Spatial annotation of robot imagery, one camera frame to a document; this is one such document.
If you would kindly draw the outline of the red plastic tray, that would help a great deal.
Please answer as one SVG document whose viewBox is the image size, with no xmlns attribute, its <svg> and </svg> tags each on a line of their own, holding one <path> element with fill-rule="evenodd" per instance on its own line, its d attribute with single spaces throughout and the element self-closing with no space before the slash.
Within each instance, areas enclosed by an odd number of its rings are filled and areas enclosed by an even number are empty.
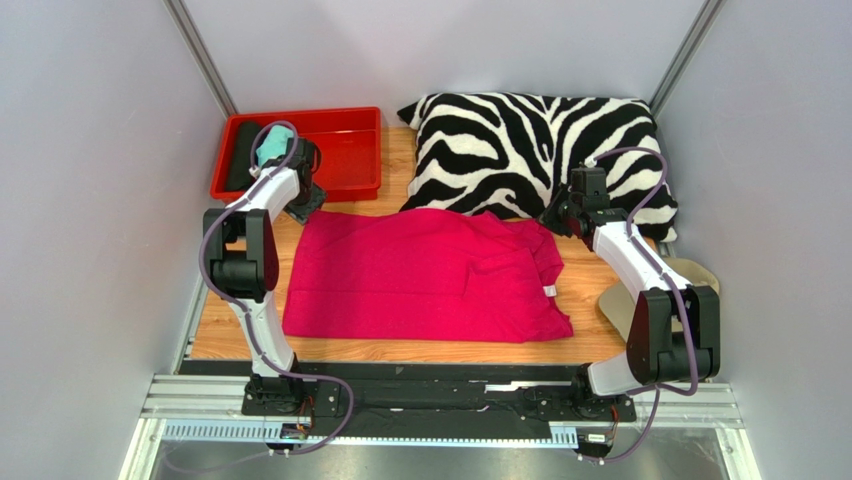
<svg viewBox="0 0 852 480">
<path fill-rule="evenodd" d="M 224 203 L 242 192 L 225 192 L 231 153 L 230 131 L 242 122 L 257 122 L 261 129 L 276 121 L 292 123 L 300 137 L 314 142 L 322 153 L 315 181 L 329 202 L 374 200 L 381 186 L 382 115 L 374 106 L 338 109 L 256 112 L 230 116 L 224 126 L 210 196 Z"/>
</svg>

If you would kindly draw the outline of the beige baseball cap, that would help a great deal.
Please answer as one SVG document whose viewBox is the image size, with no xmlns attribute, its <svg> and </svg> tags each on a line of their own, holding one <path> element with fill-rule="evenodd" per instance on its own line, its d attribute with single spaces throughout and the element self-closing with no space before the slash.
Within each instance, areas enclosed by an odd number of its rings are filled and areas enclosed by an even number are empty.
<svg viewBox="0 0 852 480">
<path fill-rule="evenodd" d="M 710 286 L 717 294 L 720 283 L 717 277 L 699 263 L 684 258 L 664 258 L 666 264 L 677 274 L 686 278 L 695 286 Z M 620 337 L 627 341 L 632 326 L 635 302 L 623 282 L 619 281 L 607 288 L 598 298 L 598 307 L 616 329 Z"/>
</svg>

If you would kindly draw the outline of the rolled teal t shirt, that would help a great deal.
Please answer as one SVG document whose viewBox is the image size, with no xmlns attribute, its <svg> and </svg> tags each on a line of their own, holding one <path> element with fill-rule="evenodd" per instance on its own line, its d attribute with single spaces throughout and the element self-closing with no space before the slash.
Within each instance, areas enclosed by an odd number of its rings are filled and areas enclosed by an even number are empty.
<svg viewBox="0 0 852 480">
<path fill-rule="evenodd" d="M 269 161 L 286 155 L 294 132 L 284 125 L 273 125 L 255 149 L 256 165 L 263 167 Z"/>
</svg>

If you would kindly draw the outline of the zebra print pillow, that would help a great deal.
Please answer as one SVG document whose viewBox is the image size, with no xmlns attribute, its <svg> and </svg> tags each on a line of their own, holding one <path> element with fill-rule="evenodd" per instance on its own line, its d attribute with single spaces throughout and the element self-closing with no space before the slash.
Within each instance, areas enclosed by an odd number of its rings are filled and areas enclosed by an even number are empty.
<svg viewBox="0 0 852 480">
<path fill-rule="evenodd" d="M 606 173 L 611 204 L 641 234 L 677 239 L 678 202 L 664 181 L 658 124 L 637 98 L 433 93 L 401 108 L 415 133 L 403 209 L 534 218 L 578 167 Z"/>
</svg>

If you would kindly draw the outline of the aluminium frame rail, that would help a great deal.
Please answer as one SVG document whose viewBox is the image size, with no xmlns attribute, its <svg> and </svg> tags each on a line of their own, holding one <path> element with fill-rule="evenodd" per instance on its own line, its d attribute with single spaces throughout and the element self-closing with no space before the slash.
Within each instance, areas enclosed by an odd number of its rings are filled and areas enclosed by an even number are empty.
<svg viewBox="0 0 852 480">
<path fill-rule="evenodd" d="M 583 400 L 571 366 L 309 363 L 301 403 L 241 362 L 153 378 L 124 479 L 757 479 L 733 390 Z"/>
</svg>

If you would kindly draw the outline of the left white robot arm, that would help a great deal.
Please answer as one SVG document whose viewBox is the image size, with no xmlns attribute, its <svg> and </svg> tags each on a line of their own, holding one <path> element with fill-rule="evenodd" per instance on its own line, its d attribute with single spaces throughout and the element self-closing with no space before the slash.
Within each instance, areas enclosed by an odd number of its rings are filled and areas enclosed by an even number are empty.
<svg viewBox="0 0 852 480">
<path fill-rule="evenodd" d="M 294 138 L 286 154 L 253 168 L 256 179 L 243 195 L 203 216 L 202 277 L 237 314 L 250 346 L 245 415 L 296 416 L 307 403 L 298 360 L 276 310 L 280 265 L 272 224 L 282 213 L 305 224 L 324 203 L 326 193 L 313 181 L 320 163 L 313 142 Z"/>
</svg>

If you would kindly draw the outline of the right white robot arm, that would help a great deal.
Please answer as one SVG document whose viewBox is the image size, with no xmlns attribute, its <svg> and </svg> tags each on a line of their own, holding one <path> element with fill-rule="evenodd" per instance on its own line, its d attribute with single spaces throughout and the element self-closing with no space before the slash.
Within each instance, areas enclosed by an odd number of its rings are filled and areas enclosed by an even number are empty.
<svg viewBox="0 0 852 480">
<path fill-rule="evenodd" d="M 551 232 L 576 237 L 606 262 L 626 287 L 632 323 L 623 353 L 583 366 L 590 394 L 611 397 L 653 387 L 692 395 L 721 367 L 720 299 L 695 285 L 648 246 L 628 213 L 614 208 L 601 168 L 576 168 L 537 219 Z"/>
</svg>

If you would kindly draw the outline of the rolled black t shirt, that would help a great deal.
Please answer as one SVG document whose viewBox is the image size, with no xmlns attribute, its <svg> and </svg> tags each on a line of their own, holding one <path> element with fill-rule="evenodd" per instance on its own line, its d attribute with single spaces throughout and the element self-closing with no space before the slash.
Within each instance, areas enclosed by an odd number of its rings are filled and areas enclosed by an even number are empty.
<svg viewBox="0 0 852 480">
<path fill-rule="evenodd" d="M 228 172 L 225 177 L 225 192 L 242 192 L 254 182 L 250 173 L 251 146 L 261 126 L 254 121 L 242 122 L 230 131 L 231 153 L 227 155 L 229 161 Z"/>
</svg>

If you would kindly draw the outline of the magenta t shirt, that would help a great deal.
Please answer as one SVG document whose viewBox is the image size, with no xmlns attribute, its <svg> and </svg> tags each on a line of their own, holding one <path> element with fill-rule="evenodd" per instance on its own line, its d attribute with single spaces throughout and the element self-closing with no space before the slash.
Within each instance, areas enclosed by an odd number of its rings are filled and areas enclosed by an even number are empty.
<svg viewBox="0 0 852 480">
<path fill-rule="evenodd" d="M 569 338 L 571 320 L 555 300 L 563 267 L 552 234 L 532 220 L 323 211 L 301 235 L 282 328 L 322 339 Z"/>
</svg>

